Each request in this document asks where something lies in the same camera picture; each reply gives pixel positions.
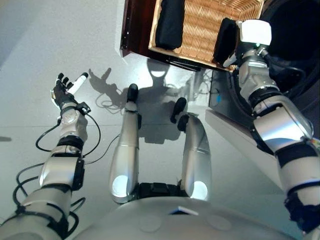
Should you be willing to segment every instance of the robotic hand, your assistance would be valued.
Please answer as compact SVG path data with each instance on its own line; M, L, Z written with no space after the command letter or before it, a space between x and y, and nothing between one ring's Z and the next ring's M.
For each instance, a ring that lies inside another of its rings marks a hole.
M229 50L217 49L226 36L234 37L234 41L229 41ZM310 142L313 137L311 122L270 78L269 68L284 66L267 52L271 39L271 27L265 21L236 22L226 18L220 27L215 58L224 67L237 65L240 94L256 117L251 134L259 149L278 160L279 176L287 195L284 204L290 219L297 222L304 233L314 230L313 233L318 233L309 236L316 235L320 234L319 152Z
M82 149L87 140L86 103L78 103L73 94L88 77L83 73L68 83L60 73L51 91L52 101L60 110L62 129L57 146L51 150L39 176L40 189L31 193L0 227L0 239L57 240L67 238L72 191L79 190L84 179Z

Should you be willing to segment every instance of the black joint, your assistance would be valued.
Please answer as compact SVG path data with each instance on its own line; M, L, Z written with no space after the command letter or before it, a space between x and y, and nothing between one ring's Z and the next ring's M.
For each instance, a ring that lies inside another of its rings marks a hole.
M182 117L180 117L179 122L178 122L178 130L181 132L185 132L186 128L187 128L187 123L189 121L189 116L183 115Z
M130 86L128 88L126 101L135 103L138 99L138 93L139 93L138 86L134 83L130 84Z
M73 176L73 183L72 183L72 191L77 191L82 188L84 184L84 176L85 176L85 161L81 158L78 158L74 176Z
M255 106L263 100L277 95L282 95L282 93L275 87L260 88L249 96L250 106L255 108Z
M281 148L275 155L277 156L281 168L296 159L318 156L314 147L306 142L300 142Z
M175 105L174 105L174 108L173 108L173 111L172 111L172 115L170 117L170 121L173 124L177 123L176 116L185 109L186 105L187 105L187 100L184 97L180 97L175 102Z
M253 139L255 140L256 142L256 147L258 149L260 149L261 151L267 153L267 154L271 154L273 155L274 152L268 147L268 145L262 140L262 138L260 137L259 133L257 132L255 126L253 125L251 128L250 128L250 133L251 133L251 136L253 137Z
M22 214L22 213L24 213L26 211L26 207L25 206L23 206L23 205L19 205L19 206L17 206L17 208L16 208L16 210L15 210L15 214L16 215L19 215L19 214Z
M284 205L290 213L290 219L307 234L320 225L320 204L303 205L295 192L288 196Z
M81 140L78 136L68 135L61 138L57 146L73 146L82 151L84 147L84 141Z

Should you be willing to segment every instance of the black cushion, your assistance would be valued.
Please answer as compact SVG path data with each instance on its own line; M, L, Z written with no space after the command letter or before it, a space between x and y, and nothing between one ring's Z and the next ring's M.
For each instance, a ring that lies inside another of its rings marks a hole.
M229 18L222 20L219 33L215 42L213 59L221 66L225 60L234 52L237 40L236 21Z
M162 0L161 13L155 32L155 45L173 50L182 44L185 0Z

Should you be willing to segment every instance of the robot leg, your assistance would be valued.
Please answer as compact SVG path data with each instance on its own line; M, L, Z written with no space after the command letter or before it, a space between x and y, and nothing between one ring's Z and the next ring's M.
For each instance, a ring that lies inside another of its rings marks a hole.
M113 154L109 176L109 190L112 199L118 204L133 200L135 188L138 185L139 114L136 105L137 98L138 86L131 84L128 89L122 129Z
M180 114L178 129L185 132L180 189L193 199L209 200L211 193L211 153L206 131L192 113L182 112L187 104L184 98L176 102L171 117Z

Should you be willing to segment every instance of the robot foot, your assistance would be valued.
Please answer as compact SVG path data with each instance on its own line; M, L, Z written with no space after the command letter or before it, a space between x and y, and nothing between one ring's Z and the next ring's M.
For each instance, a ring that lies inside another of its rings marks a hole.
M187 105L187 100L184 97L180 97L174 105L173 111L172 111L172 115L170 117L170 121L173 124L177 123L177 119L176 116L179 115L186 107Z
M126 102L136 102L138 99L139 89L138 86L134 83L130 84L128 88L128 93L126 97Z

